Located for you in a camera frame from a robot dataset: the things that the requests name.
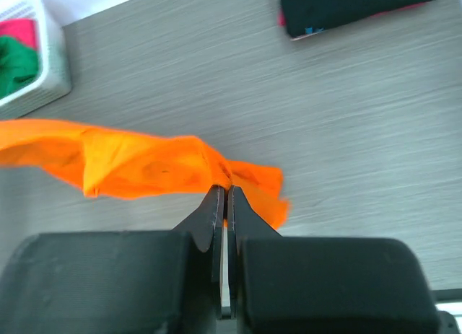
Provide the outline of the white plastic basket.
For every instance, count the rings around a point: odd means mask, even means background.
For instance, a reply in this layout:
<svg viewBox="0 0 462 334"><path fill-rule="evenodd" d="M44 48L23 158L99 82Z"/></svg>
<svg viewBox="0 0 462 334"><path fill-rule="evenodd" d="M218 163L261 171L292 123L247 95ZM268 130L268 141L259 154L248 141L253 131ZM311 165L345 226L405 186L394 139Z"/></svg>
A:
<svg viewBox="0 0 462 334"><path fill-rule="evenodd" d="M64 31L43 0L1 0L2 22L23 17L35 21L40 70L33 83L1 99L2 120L25 116L72 88Z"/></svg>

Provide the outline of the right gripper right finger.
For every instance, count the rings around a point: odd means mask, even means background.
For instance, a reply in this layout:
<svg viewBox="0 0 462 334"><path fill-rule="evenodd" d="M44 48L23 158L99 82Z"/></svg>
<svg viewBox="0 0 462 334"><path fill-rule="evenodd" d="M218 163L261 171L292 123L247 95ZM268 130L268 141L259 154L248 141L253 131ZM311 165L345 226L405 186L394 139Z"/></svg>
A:
<svg viewBox="0 0 462 334"><path fill-rule="evenodd" d="M389 238L284 237L228 194L232 312L239 333L437 333L416 255Z"/></svg>

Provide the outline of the orange t shirt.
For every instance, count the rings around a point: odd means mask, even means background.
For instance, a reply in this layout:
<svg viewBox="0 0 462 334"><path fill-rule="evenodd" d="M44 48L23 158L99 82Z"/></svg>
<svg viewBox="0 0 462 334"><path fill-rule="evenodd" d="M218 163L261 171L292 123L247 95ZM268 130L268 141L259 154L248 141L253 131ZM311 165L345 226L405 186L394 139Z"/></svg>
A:
<svg viewBox="0 0 462 334"><path fill-rule="evenodd" d="M287 220L278 167L230 160L196 136L160 137L62 120L1 122L1 166L39 167L85 196L125 200L242 188L272 228Z"/></svg>

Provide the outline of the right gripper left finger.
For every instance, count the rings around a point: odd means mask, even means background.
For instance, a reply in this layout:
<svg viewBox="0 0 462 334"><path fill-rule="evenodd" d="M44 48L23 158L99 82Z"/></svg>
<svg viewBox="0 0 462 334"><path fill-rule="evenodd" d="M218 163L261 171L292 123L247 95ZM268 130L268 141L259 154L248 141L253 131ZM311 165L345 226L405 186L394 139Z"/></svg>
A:
<svg viewBox="0 0 462 334"><path fill-rule="evenodd" d="M225 190L171 230L43 233L1 275L3 333L213 333Z"/></svg>

